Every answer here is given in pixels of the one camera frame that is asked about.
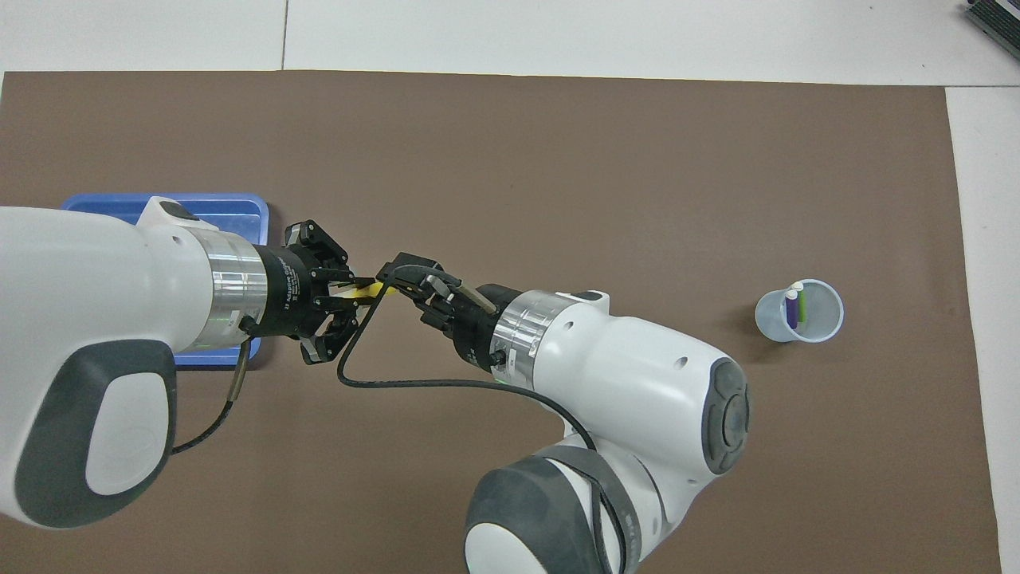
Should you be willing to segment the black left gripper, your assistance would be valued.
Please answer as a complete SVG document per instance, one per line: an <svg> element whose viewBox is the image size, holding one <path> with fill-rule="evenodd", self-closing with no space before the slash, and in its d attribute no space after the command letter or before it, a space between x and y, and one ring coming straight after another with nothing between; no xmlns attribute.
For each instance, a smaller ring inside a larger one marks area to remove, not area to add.
<svg viewBox="0 0 1020 574"><path fill-rule="evenodd" d="M253 334L298 340L306 364L332 362L359 327L361 299L313 298L312 290L357 285L347 251L312 219L288 226L284 247L254 248L267 291Z"/></svg>

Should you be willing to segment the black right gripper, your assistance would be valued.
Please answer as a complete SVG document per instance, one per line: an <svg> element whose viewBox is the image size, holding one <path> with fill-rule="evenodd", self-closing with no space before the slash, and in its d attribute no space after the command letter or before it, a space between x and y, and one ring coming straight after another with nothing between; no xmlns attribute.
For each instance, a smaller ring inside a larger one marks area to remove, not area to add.
<svg viewBox="0 0 1020 574"><path fill-rule="evenodd" d="M455 295L463 282L447 273L440 262L408 252L400 252L393 261L387 262L375 279L407 294L422 311L422 323L445 330L465 362L487 372L506 363L506 352L496 350L492 338L500 315L512 301L511 288L499 284L475 288L496 306L491 315L466 295Z"/></svg>

